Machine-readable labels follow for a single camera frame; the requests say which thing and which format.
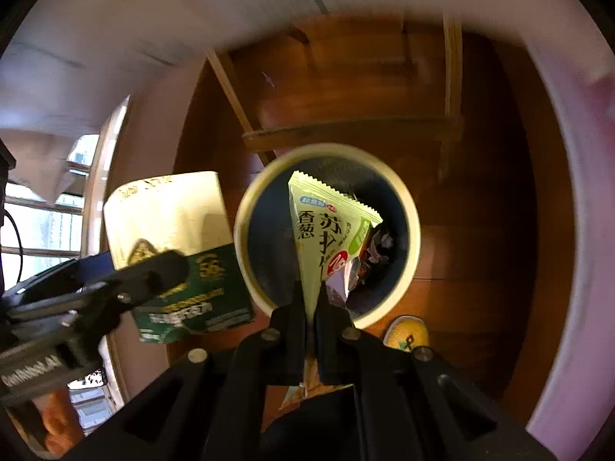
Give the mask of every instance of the wooden furniture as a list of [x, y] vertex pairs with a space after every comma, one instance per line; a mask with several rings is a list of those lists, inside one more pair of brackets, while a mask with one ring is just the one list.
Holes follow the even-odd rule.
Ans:
[[[301, 29], [309, 37], [311, 58], [305, 45], [285, 34], [229, 53], [242, 95], [264, 127], [263, 138], [269, 129], [331, 126], [332, 119], [442, 115], [447, 54], [441, 25], [413, 27], [407, 36], [413, 63], [406, 60], [399, 21], [331, 18]], [[491, 43], [464, 34], [462, 58], [464, 132], [450, 147], [444, 181], [438, 179], [438, 140], [419, 140], [389, 126], [346, 142], [397, 172], [416, 201], [422, 225], [414, 280], [396, 308], [369, 331], [382, 336], [399, 315], [422, 317], [436, 350], [500, 397], [524, 341], [533, 294], [534, 184], [524, 127]], [[217, 171], [233, 224], [239, 201], [263, 164], [244, 144], [244, 127], [210, 64], [184, 124], [173, 170]], [[259, 133], [245, 138], [259, 138]], [[169, 359], [195, 346], [231, 347], [266, 324], [257, 314], [251, 325], [188, 338], [168, 346]], [[281, 391], [271, 393], [265, 412], [270, 420], [279, 414], [275, 402]]]
[[[359, 24], [370, 23], [369, 19], [359, 19]], [[412, 61], [409, 52], [408, 35], [413, 26], [402, 19], [400, 37], [404, 43], [405, 61]], [[451, 144], [461, 140], [463, 122], [460, 116], [462, 87], [462, 46], [461, 25], [459, 19], [444, 17], [444, 44], [446, 55], [446, 75], [444, 93], [444, 115], [398, 115], [379, 117], [357, 117], [347, 113], [344, 118], [320, 119], [314, 123], [299, 123], [283, 127], [263, 129], [261, 122], [245, 96], [233, 66], [233, 61], [226, 53], [211, 51], [207, 57], [211, 68], [238, 117], [244, 130], [244, 141], [250, 150], [257, 152], [263, 164], [275, 158], [274, 150], [290, 149], [314, 143], [367, 143], [374, 134], [396, 139], [400, 136], [411, 140], [439, 141], [442, 143], [439, 171], [440, 180], [448, 174]], [[304, 47], [311, 47], [312, 41], [303, 30], [293, 26], [288, 36], [297, 40]]]

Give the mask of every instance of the pink wall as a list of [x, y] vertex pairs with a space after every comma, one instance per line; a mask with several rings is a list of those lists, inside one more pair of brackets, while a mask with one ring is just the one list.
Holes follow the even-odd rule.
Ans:
[[530, 51], [566, 144], [577, 231], [566, 328], [528, 431], [574, 461], [615, 406], [614, 89], [609, 79], [584, 81], [550, 50]]

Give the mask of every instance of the wooden floor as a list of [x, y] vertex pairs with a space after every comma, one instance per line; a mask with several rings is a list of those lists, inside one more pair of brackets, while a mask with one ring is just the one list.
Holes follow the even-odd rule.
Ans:
[[[330, 118], [444, 112], [442, 26], [401, 33], [398, 22], [330, 19], [301, 26], [302, 45], [278, 35], [231, 57], [263, 127]], [[368, 330], [382, 336], [397, 316], [421, 317], [432, 346], [495, 398], [510, 380], [527, 324], [536, 263], [536, 203], [530, 158], [510, 87], [491, 43], [463, 36], [463, 140], [439, 184], [439, 144], [386, 140], [361, 147], [390, 165], [416, 202], [422, 226], [419, 266], [405, 297]], [[230, 220], [262, 169], [205, 67], [175, 172], [219, 173]], [[184, 340], [171, 359], [200, 345], [217, 350], [262, 328], [254, 323]], [[280, 391], [267, 414], [274, 415]]]

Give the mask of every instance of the scallion cracker bag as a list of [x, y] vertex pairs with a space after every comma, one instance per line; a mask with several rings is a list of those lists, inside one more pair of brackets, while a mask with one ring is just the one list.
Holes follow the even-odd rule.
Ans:
[[321, 282], [361, 253], [379, 213], [321, 181], [295, 171], [288, 181], [303, 299], [312, 323]]
[[116, 269], [167, 249], [188, 259], [185, 282], [133, 309], [141, 341], [171, 343], [253, 319], [215, 172], [131, 182], [111, 194], [104, 212]]

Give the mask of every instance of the window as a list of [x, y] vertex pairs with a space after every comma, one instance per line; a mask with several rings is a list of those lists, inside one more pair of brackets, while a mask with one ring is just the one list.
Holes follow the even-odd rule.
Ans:
[[[98, 135], [84, 135], [77, 141], [68, 157], [77, 167], [71, 171], [87, 175], [97, 142]], [[82, 196], [72, 194], [61, 194], [54, 204], [48, 204], [25, 186], [7, 184], [4, 207], [17, 224], [24, 250], [21, 280], [79, 256], [84, 204]], [[0, 239], [4, 289], [10, 289], [17, 283], [20, 258], [17, 235], [9, 221]]]
[[103, 376], [103, 371], [98, 370], [68, 384], [71, 402], [79, 415], [79, 423], [85, 434], [90, 433], [115, 411], [113, 401], [108, 399], [109, 389]]
[[69, 154], [68, 160], [73, 163], [91, 166], [94, 159], [94, 151], [98, 143], [98, 135], [83, 135], [75, 144], [75, 148]]

